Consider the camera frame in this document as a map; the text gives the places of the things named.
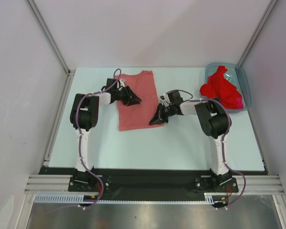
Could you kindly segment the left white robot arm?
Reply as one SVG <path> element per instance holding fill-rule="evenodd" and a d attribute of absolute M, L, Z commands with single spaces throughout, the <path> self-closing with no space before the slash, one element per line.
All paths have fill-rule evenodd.
<path fill-rule="evenodd" d="M 116 101 L 122 102 L 125 106 L 132 106 L 140 104 L 142 99 L 126 86 L 123 80 L 111 78 L 108 78 L 106 85 L 97 92 L 75 95 L 70 122 L 77 133 L 77 171 L 84 173 L 93 169 L 94 164 L 88 149 L 89 135 L 98 123 L 99 108 Z"/>

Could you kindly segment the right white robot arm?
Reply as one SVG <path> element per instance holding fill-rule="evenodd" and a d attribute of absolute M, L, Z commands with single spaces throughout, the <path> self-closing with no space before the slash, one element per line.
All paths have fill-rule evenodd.
<path fill-rule="evenodd" d="M 159 104 L 149 125 L 168 123 L 169 117 L 174 115 L 196 115 L 203 133 L 210 138 L 212 148 L 212 178 L 211 188 L 222 191 L 232 179 L 225 152 L 226 139 L 232 125 L 231 118 L 216 97 L 208 99 L 184 100 L 182 90 L 171 90 L 160 96 Z"/>

